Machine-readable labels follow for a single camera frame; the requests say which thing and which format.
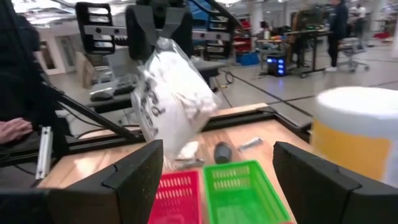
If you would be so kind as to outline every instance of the black cylinder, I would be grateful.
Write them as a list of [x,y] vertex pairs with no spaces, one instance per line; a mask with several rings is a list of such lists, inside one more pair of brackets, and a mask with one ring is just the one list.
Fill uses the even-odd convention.
[[225,142],[217,144],[214,150],[214,160],[217,164],[225,164],[231,162],[232,150]]

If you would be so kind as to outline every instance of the black metal frame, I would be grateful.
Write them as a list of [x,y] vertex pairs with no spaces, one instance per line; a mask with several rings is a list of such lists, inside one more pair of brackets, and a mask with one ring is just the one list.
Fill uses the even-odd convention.
[[[212,117],[202,131],[230,128],[237,125],[268,121],[272,119],[278,121],[281,125],[293,132],[300,139],[303,139],[305,142],[309,142],[310,135],[305,127],[297,126],[295,123],[291,122],[291,120],[278,113],[270,106],[258,108],[256,110]],[[88,139],[72,140],[68,142],[70,150],[67,151],[65,156],[145,142],[141,130],[128,132],[128,135],[132,136],[133,138],[125,139],[118,134],[109,134]],[[9,158],[6,161],[0,161],[0,167],[16,165],[25,162],[35,162],[37,160],[38,151],[39,149],[37,146],[28,149],[16,149],[8,151],[7,153]]]
[[304,37],[305,39],[312,39],[313,40],[313,46],[312,46],[312,64],[310,70],[303,71],[303,72],[298,72],[298,75],[300,78],[306,78],[308,74],[314,73],[314,72],[322,72],[325,71],[325,68],[318,68],[317,69],[317,49],[318,49],[318,37],[326,36],[330,34],[331,32],[319,32],[317,30],[307,30],[307,31],[297,31],[296,34],[291,34],[291,35],[298,35],[301,37]]

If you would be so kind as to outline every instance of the red basket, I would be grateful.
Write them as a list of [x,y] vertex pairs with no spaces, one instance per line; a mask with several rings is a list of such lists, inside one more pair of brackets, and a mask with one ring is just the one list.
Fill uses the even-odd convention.
[[201,224],[197,171],[164,174],[148,224]]

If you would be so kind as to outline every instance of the desk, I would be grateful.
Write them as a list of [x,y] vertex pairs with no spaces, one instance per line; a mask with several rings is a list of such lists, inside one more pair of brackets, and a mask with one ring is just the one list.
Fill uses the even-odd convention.
[[[318,37],[321,36],[326,36],[331,34],[330,31],[327,31],[325,29],[319,29],[319,30],[304,30],[304,31],[292,31],[292,32],[286,32],[285,35],[293,35],[293,36],[304,36],[304,38],[306,39],[313,39],[313,46],[312,46],[312,67],[310,70],[307,71],[299,71],[299,75],[301,78],[305,78],[308,76],[309,73],[313,73],[313,72],[321,72],[324,71],[325,68],[319,68],[317,69],[317,48],[318,48]],[[304,56],[304,51],[303,49],[301,50],[301,54],[303,57]]]
[[236,61],[236,47],[245,45],[243,41],[235,41],[232,43],[232,65],[239,66],[240,64]]
[[379,25],[377,26],[377,30],[381,32],[386,32],[389,35],[394,35],[394,28],[396,25],[396,21],[392,19],[376,19],[374,22],[377,22]]
[[[219,112],[217,112],[216,115],[233,114],[242,111],[253,110],[256,108],[262,108],[264,106],[267,105],[264,103],[259,103],[256,105],[230,108],[226,110],[220,110]],[[93,136],[102,136],[107,134],[110,134],[110,132],[105,130],[98,131],[97,133],[90,133],[89,136],[86,137],[91,138]],[[244,124],[240,126],[234,126],[232,128],[219,129],[197,134],[197,136],[195,137],[195,141],[198,141],[200,143],[197,156],[204,158],[207,165],[214,164],[213,150],[220,141],[227,142],[232,147],[237,147],[254,137],[263,138],[264,144],[248,149],[244,152],[238,152],[237,150],[233,150],[233,161],[237,162],[254,159],[258,160],[264,172],[267,174],[269,180],[274,185],[275,191],[279,194],[280,199],[283,201],[286,209],[289,211],[290,216],[293,218],[294,216],[292,215],[291,209],[289,208],[286,198],[284,197],[272,165],[273,145],[276,141],[285,141],[296,145],[297,147],[300,147],[306,151],[311,151],[312,149],[310,145],[308,145],[305,141],[301,140],[298,136],[290,132],[287,128],[278,123],[278,121],[262,121],[258,123]],[[143,145],[144,143],[134,144],[130,146],[123,146],[64,157],[52,169],[49,176],[40,183],[39,187],[67,187],[105,168],[113,162],[120,160],[131,152],[139,149]],[[206,207],[205,187],[203,185],[202,173],[200,173],[200,178],[200,181],[202,182],[200,190],[202,201],[202,216],[204,220],[203,223],[208,223],[208,211]]]
[[259,43],[272,43],[272,44],[280,44],[283,42],[288,41],[287,39],[283,39],[283,40],[257,40],[257,42]]

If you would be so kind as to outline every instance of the plastic basket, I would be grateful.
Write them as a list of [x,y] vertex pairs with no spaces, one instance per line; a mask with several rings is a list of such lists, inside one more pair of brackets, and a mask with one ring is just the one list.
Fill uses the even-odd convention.
[[164,174],[148,224],[201,224],[197,171]]
[[211,224],[277,224],[289,214],[257,161],[204,168]]
[[258,55],[257,53],[247,53],[239,58],[239,63],[242,66],[245,65],[257,65],[259,63]]

